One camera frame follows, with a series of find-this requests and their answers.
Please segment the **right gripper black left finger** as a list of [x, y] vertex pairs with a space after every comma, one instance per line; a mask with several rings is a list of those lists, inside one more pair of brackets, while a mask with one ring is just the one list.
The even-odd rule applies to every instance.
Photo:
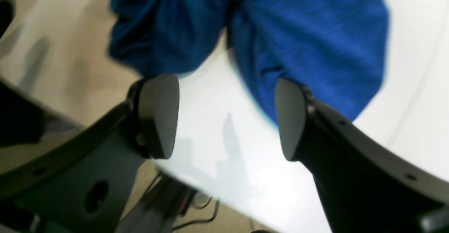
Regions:
[[122, 216], [138, 169], [173, 153], [179, 82], [132, 84], [90, 127], [54, 116], [1, 83], [1, 226], [21, 233], [166, 233], [180, 184], [163, 177]]

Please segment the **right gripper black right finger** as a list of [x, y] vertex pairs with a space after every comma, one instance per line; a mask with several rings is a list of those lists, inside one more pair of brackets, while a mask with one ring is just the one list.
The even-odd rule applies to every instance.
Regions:
[[334, 233], [447, 233], [449, 184], [400, 158], [300, 83], [279, 78], [285, 158], [313, 175]]

